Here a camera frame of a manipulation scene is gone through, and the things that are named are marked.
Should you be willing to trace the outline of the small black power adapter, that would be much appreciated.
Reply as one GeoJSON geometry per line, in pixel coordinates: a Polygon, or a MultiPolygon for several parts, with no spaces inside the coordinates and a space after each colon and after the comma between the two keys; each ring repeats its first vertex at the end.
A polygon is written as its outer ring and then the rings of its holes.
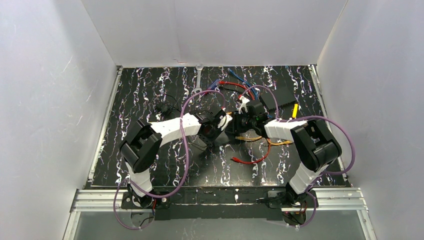
{"type": "Polygon", "coordinates": [[[172,113],[173,109],[174,109],[173,106],[172,105],[169,105],[167,103],[159,103],[155,107],[156,112],[158,114],[161,114],[161,115],[164,115],[164,116],[169,115],[170,113],[172,113]]]}

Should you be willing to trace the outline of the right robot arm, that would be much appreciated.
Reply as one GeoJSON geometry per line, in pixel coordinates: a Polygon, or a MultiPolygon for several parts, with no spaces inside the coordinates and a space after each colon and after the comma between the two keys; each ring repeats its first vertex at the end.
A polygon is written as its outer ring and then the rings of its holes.
{"type": "Polygon", "coordinates": [[[287,140],[294,144],[300,164],[286,184],[286,192],[299,196],[342,154],[342,148],[322,116],[283,120],[270,117],[259,100],[246,101],[231,113],[226,131],[238,135],[247,131],[266,139],[287,140]]]}

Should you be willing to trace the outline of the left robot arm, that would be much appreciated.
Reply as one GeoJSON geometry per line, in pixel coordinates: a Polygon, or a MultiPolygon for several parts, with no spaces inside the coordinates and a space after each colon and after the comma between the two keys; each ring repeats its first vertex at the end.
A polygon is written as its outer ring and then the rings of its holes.
{"type": "Polygon", "coordinates": [[[119,152],[129,172],[129,192],[143,198],[156,198],[150,175],[159,149],[172,141],[197,136],[207,146],[224,132],[232,116],[222,109],[217,112],[193,110],[182,117],[160,122],[144,123],[137,120],[119,145],[119,152]]]}

